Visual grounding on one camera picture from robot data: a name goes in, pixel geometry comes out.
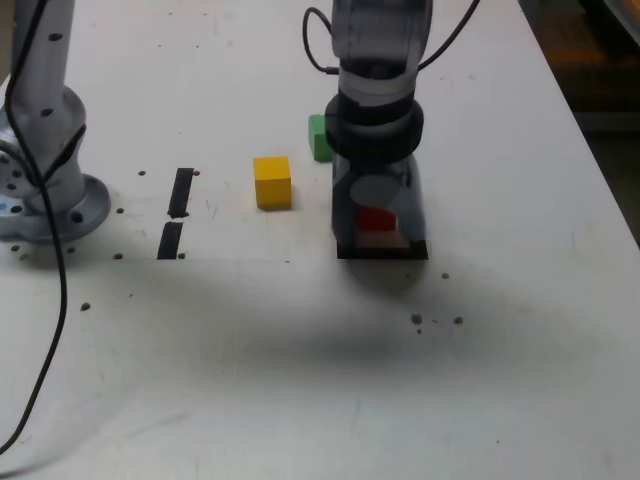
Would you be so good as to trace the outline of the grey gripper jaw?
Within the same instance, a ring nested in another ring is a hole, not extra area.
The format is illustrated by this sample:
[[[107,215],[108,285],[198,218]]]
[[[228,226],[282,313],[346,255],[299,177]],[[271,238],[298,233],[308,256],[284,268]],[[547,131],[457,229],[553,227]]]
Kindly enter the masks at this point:
[[[355,180],[350,162],[335,155],[332,164],[331,224],[338,243],[356,242],[357,207],[351,197]]]
[[[350,195],[359,206],[394,214],[407,241],[425,239],[421,178],[414,156],[363,174],[352,183]]]

